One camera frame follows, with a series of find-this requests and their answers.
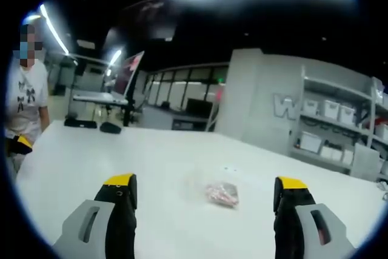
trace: white t-shirt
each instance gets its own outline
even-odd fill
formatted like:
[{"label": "white t-shirt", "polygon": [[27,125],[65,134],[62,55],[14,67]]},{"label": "white t-shirt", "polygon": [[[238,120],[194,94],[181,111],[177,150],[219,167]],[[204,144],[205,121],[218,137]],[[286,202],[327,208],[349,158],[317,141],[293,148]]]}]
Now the white t-shirt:
[{"label": "white t-shirt", "polygon": [[41,134],[39,108],[47,106],[49,95],[47,71],[38,59],[28,71],[19,62],[13,60],[8,75],[6,135],[23,134],[34,143]]}]

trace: white table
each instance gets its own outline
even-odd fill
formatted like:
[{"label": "white table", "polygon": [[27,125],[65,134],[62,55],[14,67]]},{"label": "white table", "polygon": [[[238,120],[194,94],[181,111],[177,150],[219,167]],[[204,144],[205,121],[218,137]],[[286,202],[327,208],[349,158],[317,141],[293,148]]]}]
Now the white table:
[{"label": "white table", "polygon": [[[355,247],[385,207],[373,183],[215,133],[125,128],[111,135],[59,121],[26,157],[17,187],[37,229],[53,244],[85,199],[94,199],[107,178],[126,172],[138,176],[137,259],[273,258],[276,176],[302,179],[315,201],[345,223]],[[237,185],[237,209],[206,201],[204,185],[217,180]]]}]

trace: wall sign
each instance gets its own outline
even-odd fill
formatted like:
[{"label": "wall sign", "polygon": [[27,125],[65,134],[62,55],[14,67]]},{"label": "wall sign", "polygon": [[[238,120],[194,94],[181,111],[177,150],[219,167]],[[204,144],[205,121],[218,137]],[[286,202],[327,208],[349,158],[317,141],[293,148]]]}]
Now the wall sign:
[{"label": "wall sign", "polygon": [[295,120],[298,103],[291,96],[275,93],[273,95],[273,113],[278,118],[287,117],[287,119]]}]

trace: person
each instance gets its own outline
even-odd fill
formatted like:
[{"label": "person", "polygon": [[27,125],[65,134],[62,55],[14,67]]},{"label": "person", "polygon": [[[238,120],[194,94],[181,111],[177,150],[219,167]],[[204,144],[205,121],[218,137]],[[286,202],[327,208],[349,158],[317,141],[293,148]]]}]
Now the person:
[{"label": "person", "polygon": [[[5,134],[23,135],[30,144],[49,126],[47,109],[48,85],[45,65],[36,59],[36,51],[42,49],[36,27],[21,26],[19,50],[12,59],[8,73],[6,97]],[[12,159],[17,173],[24,156]]]}]

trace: plastic bag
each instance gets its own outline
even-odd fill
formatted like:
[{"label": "plastic bag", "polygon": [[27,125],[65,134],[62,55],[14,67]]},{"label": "plastic bag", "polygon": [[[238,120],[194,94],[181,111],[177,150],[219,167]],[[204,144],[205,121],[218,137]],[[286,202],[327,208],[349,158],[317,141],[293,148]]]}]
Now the plastic bag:
[{"label": "plastic bag", "polygon": [[238,204],[237,187],[231,183],[214,183],[206,186],[206,196],[209,201],[224,206],[236,206]]}]

